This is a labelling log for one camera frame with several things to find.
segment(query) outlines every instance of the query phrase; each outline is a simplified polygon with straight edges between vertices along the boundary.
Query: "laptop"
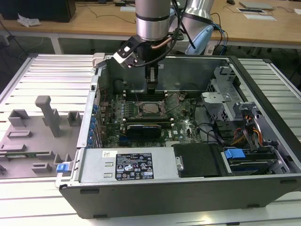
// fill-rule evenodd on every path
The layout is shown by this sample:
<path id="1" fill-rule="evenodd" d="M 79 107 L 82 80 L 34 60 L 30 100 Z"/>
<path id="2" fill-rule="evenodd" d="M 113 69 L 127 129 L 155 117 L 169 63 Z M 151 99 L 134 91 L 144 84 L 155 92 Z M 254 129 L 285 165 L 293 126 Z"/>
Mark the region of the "laptop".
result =
<path id="1" fill-rule="evenodd" d="M 267 3 L 250 2 L 250 1 L 240 1 L 239 3 L 245 8 L 266 9 L 266 10 L 274 9 L 271 5 Z"/>

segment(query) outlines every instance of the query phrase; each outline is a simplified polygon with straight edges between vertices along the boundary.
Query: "floor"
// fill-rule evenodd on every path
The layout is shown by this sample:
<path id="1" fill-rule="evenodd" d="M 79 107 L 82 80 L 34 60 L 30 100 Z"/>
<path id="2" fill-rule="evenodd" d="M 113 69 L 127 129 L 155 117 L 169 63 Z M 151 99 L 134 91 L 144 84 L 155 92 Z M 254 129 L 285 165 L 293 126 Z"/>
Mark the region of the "floor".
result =
<path id="1" fill-rule="evenodd" d="M 28 53 L 48 53 L 53 54 L 54 50 L 50 39 L 39 37 L 16 37 L 19 44 Z M 91 54 L 91 42 L 85 39 L 61 39 L 62 47 L 66 54 Z M 120 41 L 114 40 L 94 40 L 95 52 L 113 53 L 119 46 Z M 254 48 L 229 46 L 224 55 L 237 56 L 238 58 L 253 58 Z M 222 47 L 218 47 L 214 54 L 219 55 Z M 273 48 L 268 52 L 267 48 L 262 48 L 261 52 L 255 58 L 270 59 L 288 78 L 296 71 L 300 64 L 301 50 L 295 49 L 277 49 Z M 26 55 L 23 54 L 20 47 L 14 39 L 10 41 L 8 47 L 0 46 L 0 93 L 9 83 L 13 75 L 22 65 Z M 295 72 L 292 82 L 298 86 L 301 82 L 301 74 Z"/>

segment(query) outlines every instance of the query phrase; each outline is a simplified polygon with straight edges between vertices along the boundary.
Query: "barcode sticker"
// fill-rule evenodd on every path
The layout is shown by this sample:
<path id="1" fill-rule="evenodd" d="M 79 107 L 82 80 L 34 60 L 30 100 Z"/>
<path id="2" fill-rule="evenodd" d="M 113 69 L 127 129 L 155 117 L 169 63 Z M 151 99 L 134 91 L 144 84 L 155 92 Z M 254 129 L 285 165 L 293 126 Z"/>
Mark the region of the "barcode sticker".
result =
<path id="1" fill-rule="evenodd" d="M 103 158 L 115 158 L 117 151 L 103 151 Z"/>

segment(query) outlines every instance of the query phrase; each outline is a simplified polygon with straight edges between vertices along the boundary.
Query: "copper tube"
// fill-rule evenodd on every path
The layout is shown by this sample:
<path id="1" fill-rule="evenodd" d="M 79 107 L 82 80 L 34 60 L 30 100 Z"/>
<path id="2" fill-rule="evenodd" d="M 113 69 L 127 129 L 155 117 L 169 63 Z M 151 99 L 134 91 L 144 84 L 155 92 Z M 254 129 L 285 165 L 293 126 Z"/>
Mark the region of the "copper tube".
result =
<path id="1" fill-rule="evenodd" d="M 168 39 L 166 39 L 165 41 L 161 42 L 160 44 L 158 44 L 156 46 L 151 46 L 151 49 L 159 49 L 159 48 L 167 45 L 171 40 L 172 40 L 172 38 L 169 37 Z"/>

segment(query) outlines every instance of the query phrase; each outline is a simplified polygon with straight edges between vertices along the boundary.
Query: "slotted metal table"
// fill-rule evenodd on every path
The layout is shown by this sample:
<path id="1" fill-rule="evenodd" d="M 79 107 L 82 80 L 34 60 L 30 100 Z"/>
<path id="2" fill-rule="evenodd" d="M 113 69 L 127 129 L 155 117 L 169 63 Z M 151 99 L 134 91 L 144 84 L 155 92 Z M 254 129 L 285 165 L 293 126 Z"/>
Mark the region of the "slotted metal table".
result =
<path id="1" fill-rule="evenodd" d="M 272 64 L 258 59 L 240 62 L 274 105 L 294 134 L 301 139 L 301 93 Z M 13 109 L 42 115 L 34 104 L 36 96 L 51 96 L 59 114 L 84 113 L 89 84 L 95 71 L 91 55 L 38 55 L 28 58 L 0 95 L 0 139 Z M 241 86 L 249 101 L 252 97 Z M 55 224 L 81 226 L 299 226 L 301 193 L 288 193 L 265 208 L 219 210 L 107 219 L 81 219 L 55 187 L 55 178 L 0 180 L 0 225 Z"/>

